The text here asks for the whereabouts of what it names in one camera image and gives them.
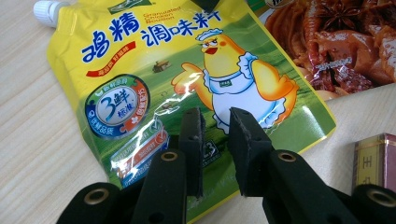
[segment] chicken bouillon packet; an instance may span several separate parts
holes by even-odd
[[[238,191],[226,148],[231,106],[250,111],[275,148],[302,152],[335,128],[243,0],[221,0],[210,13],[188,0],[79,0],[61,8],[48,59],[84,140],[120,188],[166,150],[184,111],[201,108],[204,196],[188,200],[188,221]]]

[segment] chef hat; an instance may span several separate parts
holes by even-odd
[[[219,35],[221,33],[222,33],[222,30],[220,30],[219,28],[210,29],[208,31],[205,31],[205,32],[201,33],[195,39],[199,40],[199,41],[204,41],[205,39],[207,39],[208,37],[210,37],[212,35]]]

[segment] wooden table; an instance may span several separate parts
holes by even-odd
[[[53,29],[34,0],[0,9],[0,223],[55,223],[82,188],[106,176],[83,141],[46,49]],[[349,193],[353,143],[396,133],[396,85],[331,100],[337,129],[304,153],[330,186]],[[198,223],[265,223],[261,199],[235,197]]]

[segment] food packet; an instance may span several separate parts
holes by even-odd
[[[323,99],[396,82],[395,0],[275,2],[261,21]]]
[[[145,176],[179,134],[184,111],[205,118],[204,196],[194,221],[235,195],[230,107],[251,112],[275,148],[302,152],[335,128],[332,114],[243,0],[212,12],[192,1],[89,1],[62,7],[48,60],[82,136],[111,183]]]

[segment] red box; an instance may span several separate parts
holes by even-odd
[[[396,192],[396,136],[389,133],[355,144],[353,188],[375,184]]]

